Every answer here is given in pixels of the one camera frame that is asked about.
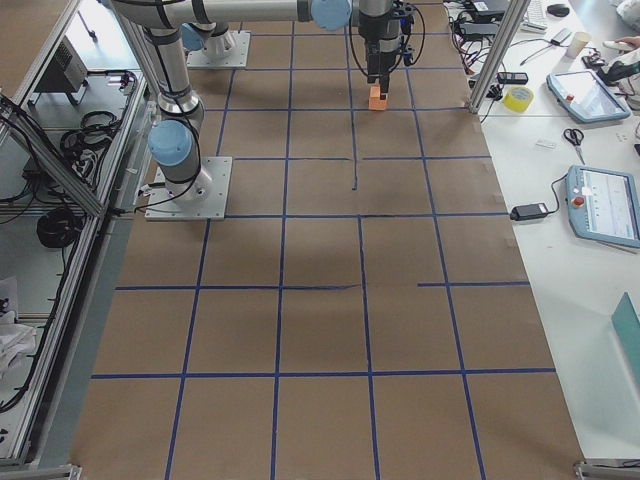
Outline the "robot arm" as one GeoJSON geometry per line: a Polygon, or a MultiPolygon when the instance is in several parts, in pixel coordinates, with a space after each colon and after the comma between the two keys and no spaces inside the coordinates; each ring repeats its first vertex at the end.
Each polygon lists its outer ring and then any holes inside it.
{"type": "Polygon", "coordinates": [[[194,70],[205,153],[233,159],[233,217],[399,212],[415,167],[396,156],[402,112],[365,107],[364,56],[343,35],[279,23],[250,42],[246,70],[194,70]]]}
{"type": "Polygon", "coordinates": [[[183,23],[181,36],[186,51],[203,51],[205,56],[212,59],[228,57],[237,46],[226,22],[183,23]]]}

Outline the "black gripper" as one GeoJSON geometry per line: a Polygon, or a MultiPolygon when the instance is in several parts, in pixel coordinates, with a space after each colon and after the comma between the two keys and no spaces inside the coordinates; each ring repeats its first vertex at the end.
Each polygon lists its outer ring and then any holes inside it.
{"type": "Polygon", "coordinates": [[[401,31],[391,29],[384,33],[371,29],[363,29],[365,42],[367,83],[375,84],[378,80],[380,92],[389,92],[390,74],[397,62],[400,47],[401,31]]]}

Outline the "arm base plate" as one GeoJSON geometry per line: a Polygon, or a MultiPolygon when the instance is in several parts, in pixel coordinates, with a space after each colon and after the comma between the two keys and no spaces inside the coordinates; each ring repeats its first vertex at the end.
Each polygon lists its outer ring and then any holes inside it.
{"type": "Polygon", "coordinates": [[[242,69],[247,66],[251,33],[227,31],[207,40],[185,39],[188,51],[186,63],[189,69],[222,70],[242,69]]]}
{"type": "Polygon", "coordinates": [[[145,218],[148,221],[223,220],[231,172],[231,157],[203,157],[195,183],[182,194],[189,183],[167,183],[157,167],[154,181],[164,183],[164,186],[151,191],[149,202],[152,206],[145,209],[145,218]]]}

